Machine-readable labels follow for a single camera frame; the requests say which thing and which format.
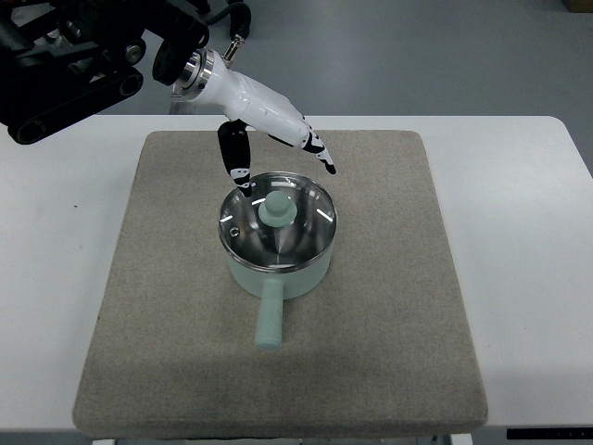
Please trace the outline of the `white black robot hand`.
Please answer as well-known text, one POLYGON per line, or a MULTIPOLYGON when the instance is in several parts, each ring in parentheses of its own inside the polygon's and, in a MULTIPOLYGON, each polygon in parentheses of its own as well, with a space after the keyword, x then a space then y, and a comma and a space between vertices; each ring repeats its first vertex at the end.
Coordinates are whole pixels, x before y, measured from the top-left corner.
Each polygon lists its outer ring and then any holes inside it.
POLYGON ((288 98, 230 69, 229 61, 219 53, 209 49, 194 52, 173 91, 187 102, 219 108, 228 119, 217 131, 221 157, 244 197, 252 193, 249 127, 314 155, 330 174, 336 173, 325 144, 288 98))

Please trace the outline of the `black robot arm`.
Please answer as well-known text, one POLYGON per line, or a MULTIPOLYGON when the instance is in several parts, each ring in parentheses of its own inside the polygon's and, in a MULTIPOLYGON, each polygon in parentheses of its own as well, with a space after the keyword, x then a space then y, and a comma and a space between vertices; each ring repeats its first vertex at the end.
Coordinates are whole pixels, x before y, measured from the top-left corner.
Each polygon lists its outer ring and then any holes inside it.
POLYGON ((206 1, 44 1, 17 24, 29 1, 1 4, 1 122, 34 144, 137 94, 145 32, 162 40, 153 78, 171 85, 208 42, 206 1))

